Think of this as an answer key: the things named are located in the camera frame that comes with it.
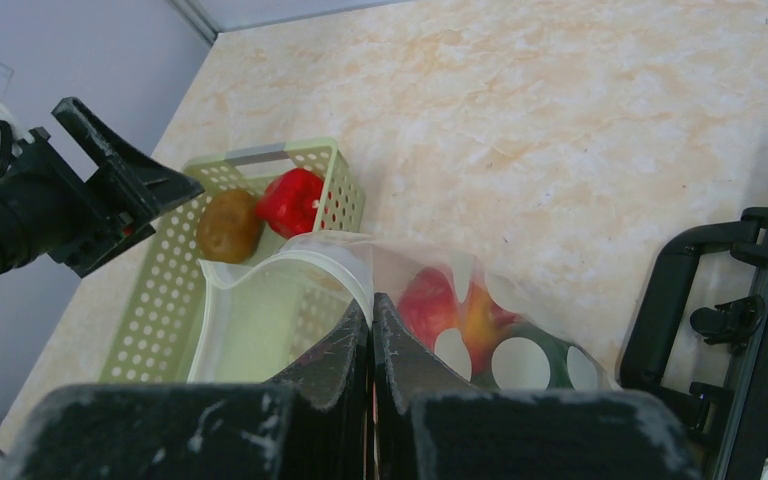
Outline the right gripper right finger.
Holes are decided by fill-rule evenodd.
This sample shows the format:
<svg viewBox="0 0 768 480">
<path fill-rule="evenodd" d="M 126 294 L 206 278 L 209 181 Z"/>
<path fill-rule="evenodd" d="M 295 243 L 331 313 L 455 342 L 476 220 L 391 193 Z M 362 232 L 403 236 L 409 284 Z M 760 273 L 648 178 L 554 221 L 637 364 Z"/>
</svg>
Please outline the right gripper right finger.
<svg viewBox="0 0 768 480">
<path fill-rule="evenodd" d="M 372 341 L 383 479 L 697 479 L 675 416 L 639 392 L 488 391 L 421 345 L 391 299 Z"/>
</svg>

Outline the clear polka dot zip bag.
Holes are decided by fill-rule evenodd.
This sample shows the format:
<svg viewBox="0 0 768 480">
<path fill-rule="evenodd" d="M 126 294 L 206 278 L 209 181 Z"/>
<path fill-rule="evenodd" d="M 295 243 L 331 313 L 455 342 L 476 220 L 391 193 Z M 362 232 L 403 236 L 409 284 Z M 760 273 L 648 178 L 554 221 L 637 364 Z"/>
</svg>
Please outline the clear polka dot zip bag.
<svg viewBox="0 0 768 480">
<path fill-rule="evenodd" d="M 288 242 L 291 253 L 301 255 L 306 261 L 317 261 L 321 267 L 334 267 L 349 275 L 355 285 L 367 289 L 365 303 L 353 302 L 360 306 L 366 321 L 371 321 L 373 318 L 376 294 L 383 293 L 389 296 L 397 309 L 402 293 L 420 270 L 426 267 L 439 270 L 448 268 L 452 272 L 452 282 L 460 300 L 466 297 L 471 276 L 478 274 L 486 281 L 493 300 L 503 308 L 521 315 L 523 318 L 521 323 L 534 325 L 552 336 L 577 345 L 541 310 L 524 287 L 486 268 L 472 254 L 428 243 L 382 240 L 349 232 L 328 231 L 303 234 Z M 447 362 L 431 350 L 429 351 L 459 377 L 473 384 L 471 379 L 464 377 L 469 370 L 468 359 L 464 360 L 463 371 L 458 372 L 452 368 L 455 364 L 453 360 Z M 601 368 L 602 387 L 597 390 L 615 389 L 617 386 L 615 380 L 592 357 L 591 359 Z"/>
</svg>

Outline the green perforated plastic basket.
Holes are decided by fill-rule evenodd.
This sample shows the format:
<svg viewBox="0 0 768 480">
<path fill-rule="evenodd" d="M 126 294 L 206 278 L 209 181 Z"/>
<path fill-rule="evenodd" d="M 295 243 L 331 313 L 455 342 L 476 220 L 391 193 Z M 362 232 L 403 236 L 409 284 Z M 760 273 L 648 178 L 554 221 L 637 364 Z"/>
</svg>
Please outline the green perforated plastic basket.
<svg viewBox="0 0 768 480">
<path fill-rule="evenodd" d="M 264 228 L 252 255 L 208 265 L 197 242 L 207 206 L 228 191 L 261 196 L 293 171 L 312 227 L 356 232 L 365 194 L 329 137 L 197 157 L 184 165 L 203 188 L 165 214 L 148 245 L 100 380 L 104 383 L 260 382 L 326 336 L 367 289 L 289 250 Z"/>
</svg>

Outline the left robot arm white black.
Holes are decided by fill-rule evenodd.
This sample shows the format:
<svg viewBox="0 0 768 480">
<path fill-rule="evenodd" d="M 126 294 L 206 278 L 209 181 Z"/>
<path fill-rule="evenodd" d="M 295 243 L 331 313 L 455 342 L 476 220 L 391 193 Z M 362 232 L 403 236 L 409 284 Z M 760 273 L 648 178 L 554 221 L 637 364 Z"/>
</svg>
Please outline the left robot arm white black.
<svg viewBox="0 0 768 480">
<path fill-rule="evenodd" d="M 197 180 L 143 154 L 78 98 L 62 99 L 52 114 L 97 169 L 81 180 L 44 128 L 16 136 L 0 119 L 0 275 L 48 255 L 84 278 L 203 194 Z"/>
</svg>

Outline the red apple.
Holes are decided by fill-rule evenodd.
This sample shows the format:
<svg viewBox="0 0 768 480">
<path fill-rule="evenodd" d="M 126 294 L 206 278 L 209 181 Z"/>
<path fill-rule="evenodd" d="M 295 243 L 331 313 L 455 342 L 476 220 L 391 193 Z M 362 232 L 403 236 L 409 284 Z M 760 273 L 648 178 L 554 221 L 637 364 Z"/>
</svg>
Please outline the red apple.
<svg viewBox="0 0 768 480">
<path fill-rule="evenodd" d="M 473 274 L 466 297 L 460 300 L 452 282 L 452 272 L 426 267 L 411 280 L 397 303 L 397 310 L 409 331 L 439 358 L 463 371 L 469 360 L 468 380 L 485 373 L 493 352 L 512 336 L 521 315 L 493 300 L 486 281 Z"/>
</svg>

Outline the dark green avocado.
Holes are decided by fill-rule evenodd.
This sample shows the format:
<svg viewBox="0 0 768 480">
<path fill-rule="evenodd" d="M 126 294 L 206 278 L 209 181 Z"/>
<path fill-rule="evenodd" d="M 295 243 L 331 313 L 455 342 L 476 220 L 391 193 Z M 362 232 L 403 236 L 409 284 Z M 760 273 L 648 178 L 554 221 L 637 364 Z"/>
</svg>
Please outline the dark green avocado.
<svg viewBox="0 0 768 480">
<path fill-rule="evenodd" d="M 471 382 L 491 390 L 597 390 L 601 368 L 583 349 L 527 323 L 513 326 Z"/>
</svg>

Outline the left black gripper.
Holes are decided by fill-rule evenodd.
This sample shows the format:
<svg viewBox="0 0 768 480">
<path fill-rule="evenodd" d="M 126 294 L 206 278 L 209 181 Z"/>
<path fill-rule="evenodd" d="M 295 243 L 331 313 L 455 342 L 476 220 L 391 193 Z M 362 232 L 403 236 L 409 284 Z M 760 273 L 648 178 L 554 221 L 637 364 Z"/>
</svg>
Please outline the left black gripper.
<svg viewBox="0 0 768 480">
<path fill-rule="evenodd" d="M 21 140 L 7 178 L 30 211 L 30 257 L 42 254 L 84 278 L 155 233 L 158 217 L 204 193 L 194 178 L 166 167 L 124 140 L 76 97 L 52 115 L 97 169 L 79 178 L 42 127 Z"/>
</svg>

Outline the red bell pepper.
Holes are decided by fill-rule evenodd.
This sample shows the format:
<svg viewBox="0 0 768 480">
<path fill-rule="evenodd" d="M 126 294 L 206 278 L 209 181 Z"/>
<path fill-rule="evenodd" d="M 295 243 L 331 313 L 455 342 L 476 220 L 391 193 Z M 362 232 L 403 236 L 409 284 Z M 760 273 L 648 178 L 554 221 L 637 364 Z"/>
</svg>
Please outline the red bell pepper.
<svg viewBox="0 0 768 480">
<path fill-rule="evenodd" d="M 273 180 L 257 200 L 255 214 L 285 239 L 313 230 L 323 179 L 304 168 Z"/>
</svg>

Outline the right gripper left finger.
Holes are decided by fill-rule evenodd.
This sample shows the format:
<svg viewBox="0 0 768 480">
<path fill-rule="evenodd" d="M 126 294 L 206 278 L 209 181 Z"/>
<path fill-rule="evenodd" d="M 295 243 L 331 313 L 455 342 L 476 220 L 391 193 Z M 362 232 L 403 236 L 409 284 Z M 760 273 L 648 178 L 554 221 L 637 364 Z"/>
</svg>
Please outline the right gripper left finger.
<svg viewBox="0 0 768 480">
<path fill-rule="evenodd" d="M 32 411 L 3 479 L 362 479 L 369 330 L 357 303 L 262 383 L 84 384 Z"/>
</svg>

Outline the brown potato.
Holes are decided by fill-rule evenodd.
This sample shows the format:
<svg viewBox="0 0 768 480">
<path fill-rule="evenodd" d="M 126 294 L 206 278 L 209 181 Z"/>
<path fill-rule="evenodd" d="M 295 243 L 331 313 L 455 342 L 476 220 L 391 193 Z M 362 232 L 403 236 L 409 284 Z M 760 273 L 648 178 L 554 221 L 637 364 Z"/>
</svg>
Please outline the brown potato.
<svg viewBox="0 0 768 480">
<path fill-rule="evenodd" d="M 256 204 L 252 194 L 240 189 L 224 191 L 208 203 L 196 230 L 206 260 L 233 264 L 254 254 L 264 229 Z"/>
</svg>

